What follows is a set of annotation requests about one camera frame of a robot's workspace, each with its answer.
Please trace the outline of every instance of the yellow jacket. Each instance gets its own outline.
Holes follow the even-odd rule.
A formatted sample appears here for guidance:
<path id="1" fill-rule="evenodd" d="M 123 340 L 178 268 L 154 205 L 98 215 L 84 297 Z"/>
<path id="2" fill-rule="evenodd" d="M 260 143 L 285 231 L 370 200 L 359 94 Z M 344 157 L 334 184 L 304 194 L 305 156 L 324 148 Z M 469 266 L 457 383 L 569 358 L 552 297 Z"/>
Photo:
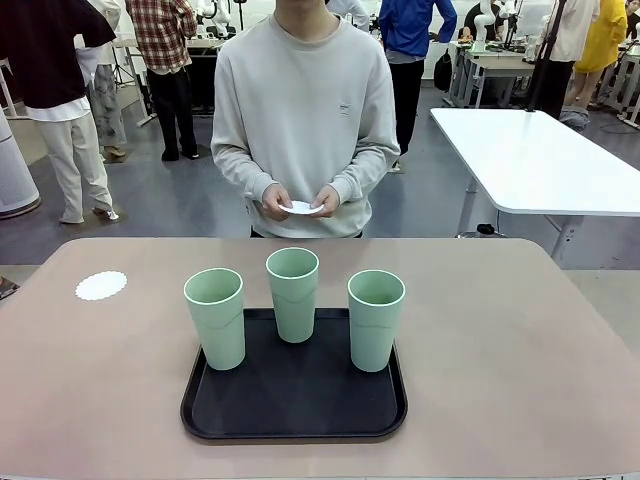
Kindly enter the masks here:
<path id="1" fill-rule="evenodd" d="M 607 68 L 618 58 L 618 45 L 627 36 L 627 12 L 624 0 L 600 0 L 600 15 L 591 24 L 582 59 L 576 63 L 579 73 Z"/>

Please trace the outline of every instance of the black tray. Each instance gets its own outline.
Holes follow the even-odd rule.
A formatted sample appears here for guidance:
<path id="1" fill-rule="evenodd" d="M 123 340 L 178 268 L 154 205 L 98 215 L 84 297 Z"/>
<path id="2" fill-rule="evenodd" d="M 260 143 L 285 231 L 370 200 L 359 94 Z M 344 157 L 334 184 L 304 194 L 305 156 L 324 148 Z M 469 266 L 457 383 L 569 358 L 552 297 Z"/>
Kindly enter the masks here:
<path id="1" fill-rule="evenodd" d="M 389 365 L 364 373 L 351 363 L 349 310 L 317 309 L 313 336 L 278 337 L 273 309 L 245 310 L 246 357 L 210 368 L 202 350 L 182 400 L 187 431 L 207 440 L 373 438 L 395 431 L 407 397 L 395 347 Z"/>

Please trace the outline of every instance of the blue jacket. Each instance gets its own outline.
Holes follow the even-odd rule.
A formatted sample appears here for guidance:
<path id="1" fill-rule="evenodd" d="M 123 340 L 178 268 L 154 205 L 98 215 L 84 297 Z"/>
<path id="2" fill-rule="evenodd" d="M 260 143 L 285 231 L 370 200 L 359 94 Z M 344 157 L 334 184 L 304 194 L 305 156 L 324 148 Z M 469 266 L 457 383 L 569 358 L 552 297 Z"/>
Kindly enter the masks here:
<path id="1" fill-rule="evenodd" d="M 451 0 L 383 0 L 380 32 L 385 49 L 425 57 L 429 50 L 429 25 L 434 4 L 444 19 L 438 41 L 449 42 L 458 23 Z"/>

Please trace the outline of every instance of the white robot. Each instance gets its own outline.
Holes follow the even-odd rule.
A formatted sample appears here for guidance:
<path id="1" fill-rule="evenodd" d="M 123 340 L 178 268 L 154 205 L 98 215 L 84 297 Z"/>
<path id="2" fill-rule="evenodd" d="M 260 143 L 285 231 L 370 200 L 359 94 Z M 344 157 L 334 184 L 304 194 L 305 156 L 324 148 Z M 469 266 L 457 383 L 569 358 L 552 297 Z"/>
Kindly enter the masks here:
<path id="1" fill-rule="evenodd" d="M 471 45 L 472 53 L 484 52 L 487 44 L 487 26 L 496 21 L 496 17 L 491 10 L 491 0 L 480 0 L 480 11 L 482 14 L 476 15 L 473 23 L 476 25 L 476 38 Z"/>
<path id="2" fill-rule="evenodd" d="M 476 25 L 476 38 L 471 46 L 472 52 L 484 52 L 487 43 L 487 26 L 492 25 L 496 21 L 496 17 L 491 10 L 491 0 L 480 1 L 480 15 L 476 15 L 473 23 Z M 516 14 L 514 0 L 507 0 L 501 7 L 498 16 L 500 18 L 509 18 Z"/>
<path id="3" fill-rule="evenodd" d="M 231 15 L 227 10 L 224 0 L 198 0 L 196 3 L 196 15 L 202 17 L 202 24 L 198 25 L 198 37 L 206 38 L 207 27 L 216 29 L 217 38 L 228 38 L 227 26 L 231 21 Z"/>

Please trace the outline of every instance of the person in blue jacket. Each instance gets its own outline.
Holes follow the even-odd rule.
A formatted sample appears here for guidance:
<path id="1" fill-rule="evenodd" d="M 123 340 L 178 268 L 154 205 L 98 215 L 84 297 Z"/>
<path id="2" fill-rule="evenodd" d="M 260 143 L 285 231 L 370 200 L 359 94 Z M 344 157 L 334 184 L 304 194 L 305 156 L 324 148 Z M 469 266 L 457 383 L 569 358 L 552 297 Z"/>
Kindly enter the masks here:
<path id="1" fill-rule="evenodd" d="M 437 35 L 429 33 L 436 6 L 444 23 Z M 409 149 L 418 111 L 420 84 L 429 40 L 447 43 L 456 31 L 458 15 L 451 0 L 383 0 L 380 32 L 391 67 L 396 103 L 396 136 L 401 155 Z M 400 172 L 399 161 L 392 172 Z"/>

